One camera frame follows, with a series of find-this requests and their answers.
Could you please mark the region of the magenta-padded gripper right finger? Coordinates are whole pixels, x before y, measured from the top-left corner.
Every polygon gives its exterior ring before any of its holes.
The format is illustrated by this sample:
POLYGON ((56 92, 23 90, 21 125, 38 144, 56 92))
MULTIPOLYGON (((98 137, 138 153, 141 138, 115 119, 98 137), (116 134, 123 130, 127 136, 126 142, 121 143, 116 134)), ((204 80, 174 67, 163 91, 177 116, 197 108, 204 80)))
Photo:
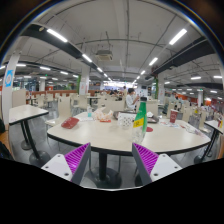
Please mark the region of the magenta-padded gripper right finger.
POLYGON ((143 185, 181 170, 181 167, 167 154, 158 155, 136 143, 132 144, 132 154, 143 185))

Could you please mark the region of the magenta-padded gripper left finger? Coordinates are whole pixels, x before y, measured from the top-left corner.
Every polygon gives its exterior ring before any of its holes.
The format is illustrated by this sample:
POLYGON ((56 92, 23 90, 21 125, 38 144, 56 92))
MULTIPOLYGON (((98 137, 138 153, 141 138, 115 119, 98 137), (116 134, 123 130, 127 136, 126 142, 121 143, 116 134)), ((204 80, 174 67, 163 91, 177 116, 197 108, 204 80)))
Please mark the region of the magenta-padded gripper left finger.
POLYGON ((79 185, 90 153, 91 144, 86 143, 66 155, 56 154, 42 169, 79 185))

